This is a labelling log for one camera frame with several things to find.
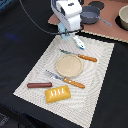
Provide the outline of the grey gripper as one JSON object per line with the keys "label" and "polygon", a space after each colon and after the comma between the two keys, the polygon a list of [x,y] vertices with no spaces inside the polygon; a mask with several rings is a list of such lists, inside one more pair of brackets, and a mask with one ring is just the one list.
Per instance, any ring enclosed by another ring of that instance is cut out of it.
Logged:
{"label": "grey gripper", "polygon": [[84,26],[81,24],[81,19],[79,16],[74,16],[72,18],[62,18],[58,24],[58,32],[60,34],[69,34],[81,31]]}

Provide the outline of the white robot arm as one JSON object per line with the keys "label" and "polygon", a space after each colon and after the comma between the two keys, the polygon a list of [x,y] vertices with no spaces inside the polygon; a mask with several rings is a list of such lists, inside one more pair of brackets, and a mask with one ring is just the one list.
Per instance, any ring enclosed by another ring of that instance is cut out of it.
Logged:
{"label": "white robot arm", "polygon": [[82,7],[78,0],[51,0],[51,8],[64,29],[58,29],[57,35],[75,33],[83,29],[80,14]]}

